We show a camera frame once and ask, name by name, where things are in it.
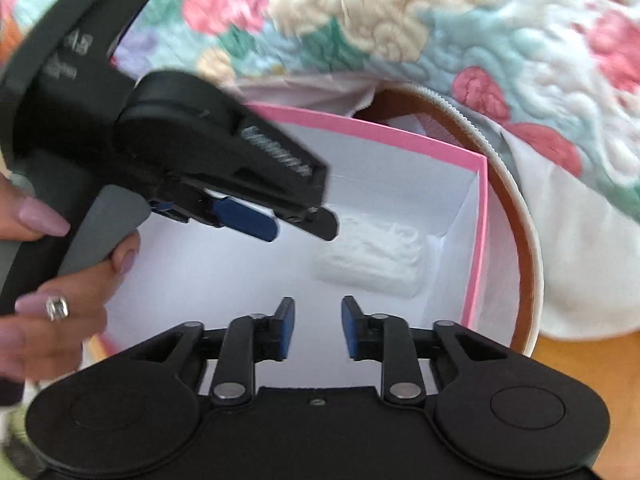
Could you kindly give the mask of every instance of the silver ring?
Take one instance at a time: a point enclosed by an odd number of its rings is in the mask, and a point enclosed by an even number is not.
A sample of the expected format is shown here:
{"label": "silver ring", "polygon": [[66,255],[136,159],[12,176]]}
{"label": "silver ring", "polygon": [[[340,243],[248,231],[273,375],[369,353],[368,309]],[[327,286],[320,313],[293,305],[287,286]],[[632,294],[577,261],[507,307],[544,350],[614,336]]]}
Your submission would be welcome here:
{"label": "silver ring", "polygon": [[47,298],[47,316],[51,321],[61,321],[69,317],[69,307],[65,298],[51,296]]}

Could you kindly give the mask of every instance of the person's hand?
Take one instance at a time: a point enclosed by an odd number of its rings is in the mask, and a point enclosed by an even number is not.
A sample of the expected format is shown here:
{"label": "person's hand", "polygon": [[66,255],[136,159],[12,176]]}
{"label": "person's hand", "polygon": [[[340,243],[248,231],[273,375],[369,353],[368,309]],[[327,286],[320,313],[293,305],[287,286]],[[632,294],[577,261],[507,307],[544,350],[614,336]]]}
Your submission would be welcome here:
{"label": "person's hand", "polygon": [[[1,240],[32,241],[44,235],[65,236],[68,231],[62,216],[0,174]],[[140,236],[134,232],[104,262],[50,280],[18,298],[16,314],[0,317],[0,377],[52,380],[78,369],[82,342],[104,331],[104,304],[131,270],[139,249]],[[51,296],[66,299],[68,318],[49,320],[46,301]]]}

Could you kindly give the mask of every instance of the floral quilt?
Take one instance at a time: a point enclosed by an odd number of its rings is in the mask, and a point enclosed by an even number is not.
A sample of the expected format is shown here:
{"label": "floral quilt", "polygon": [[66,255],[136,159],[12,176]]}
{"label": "floral quilt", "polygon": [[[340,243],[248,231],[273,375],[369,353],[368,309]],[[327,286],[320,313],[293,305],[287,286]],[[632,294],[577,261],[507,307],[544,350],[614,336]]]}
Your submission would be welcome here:
{"label": "floral quilt", "polygon": [[[56,0],[1,0],[0,57]],[[366,72],[448,96],[640,221],[640,0],[151,0],[114,54],[217,83]]]}

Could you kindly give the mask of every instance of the orange wooden floor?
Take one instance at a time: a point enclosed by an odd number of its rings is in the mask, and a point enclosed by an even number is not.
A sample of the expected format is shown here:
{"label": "orange wooden floor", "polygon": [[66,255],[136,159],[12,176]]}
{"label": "orange wooden floor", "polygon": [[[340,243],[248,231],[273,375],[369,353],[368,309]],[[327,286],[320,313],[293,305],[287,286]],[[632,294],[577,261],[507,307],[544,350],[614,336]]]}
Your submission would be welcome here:
{"label": "orange wooden floor", "polygon": [[640,480],[640,332],[597,342],[541,337],[534,357],[596,390],[611,433],[596,463],[604,480]]}

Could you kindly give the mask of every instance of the pink fingernail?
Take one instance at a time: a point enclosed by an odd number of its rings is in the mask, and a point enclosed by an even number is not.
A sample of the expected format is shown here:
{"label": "pink fingernail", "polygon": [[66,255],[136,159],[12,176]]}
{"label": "pink fingernail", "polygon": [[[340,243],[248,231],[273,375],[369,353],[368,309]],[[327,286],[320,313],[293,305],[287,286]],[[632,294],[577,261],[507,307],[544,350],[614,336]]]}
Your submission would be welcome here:
{"label": "pink fingernail", "polygon": [[133,266],[136,264],[136,257],[138,253],[133,249],[130,250],[127,254],[124,255],[122,259],[122,263],[120,264],[120,273],[121,275],[129,274]]}
{"label": "pink fingernail", "polygon": [[20,361],[2,357],[0,358],[0,376],[20,380],[24,377],[24,365]]}
{"label": "pink fingernail", "polygon": [[24,335],[17,326],[0,326],[0,348],[17,350],[24,345]]}
{"label": "pink fingernail", "polygon": [[15,311],[30,316],[46,316],[47,299],[56,295],[55,292],[30,292],[15,301]]}
{"label": "pink fingernail", "polygon": [[65,236],[71,229],[62,216],[32,196],[22,197],[18,202],[17,219],[29,229],[51,236]]}

